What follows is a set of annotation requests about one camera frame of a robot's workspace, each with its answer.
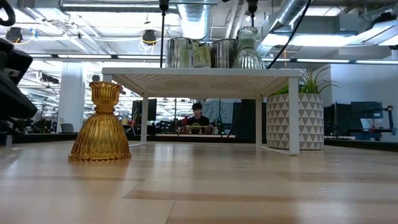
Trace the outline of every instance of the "perforated shelf top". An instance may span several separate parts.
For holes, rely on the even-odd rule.
[[[103,68],[103,75],[152,97],[241,98],[268,96],[287,85],[297,70],[235,68]]]

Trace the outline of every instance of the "clear glass vase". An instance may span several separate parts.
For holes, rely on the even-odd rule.
[[[254,27],[243,27],[238,30],[239,53],[235,59],[234,68],[264,68],[259,53],[254,50],[256,35],[257,29]]]

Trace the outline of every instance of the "potted plant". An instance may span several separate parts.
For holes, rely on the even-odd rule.
[[[322,79],[323,72],[329,68],[315,67],[308,71],[301,68],[298,94],[301,150],[323,149],[323,100],[319,94],[328,86],[336,86],[332,81]],[[289,148],[288,93],[289,88],[285,86],[267,98],[266,138],[269,147]]]

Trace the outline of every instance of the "metal frame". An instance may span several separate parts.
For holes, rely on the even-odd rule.
[[[264,90],[254,96],[247,95],[212,95],[210,98],[249,98],[256,99],[256,147],[266,149],[272,152],[278,152],[289,156],[297,156],[300,153],[300,139],[299,139],[299,71],[294,70],[241,70],[241,69],[214,69],[214,68],[104,68],[102,71],[104,75],[104,82],[121,81],[120,84],[126,88],[141,93],[143,97],[142,103],[142,121],[141,121],[141,141],[139,144],[133,144],[129,147],[143,146],[147,143],[147,115],[148,115],[148,97],[179,97],[178,94],[161,94],[153,95],[148,93],[140,86],[126,78],[129,74],[145,74],[145,75],[223,75],[223,76],[270,76],[281,77],[277,79],[270,86],[266,86]],[[273,149],[262,144],[262,102],[265,96],[269,96],[276,90],[289,84],[289,150]],[[182,97],[193,97],[184,94]]]

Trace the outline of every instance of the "metal canister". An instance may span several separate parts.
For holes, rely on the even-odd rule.
[[[233,68],[238,55],[239,41],[236,39],[223,39],[213,42],[211,45],[211,67]]]
[[[166,68],[193,68],[192,40],[175,37],[167,41]]]

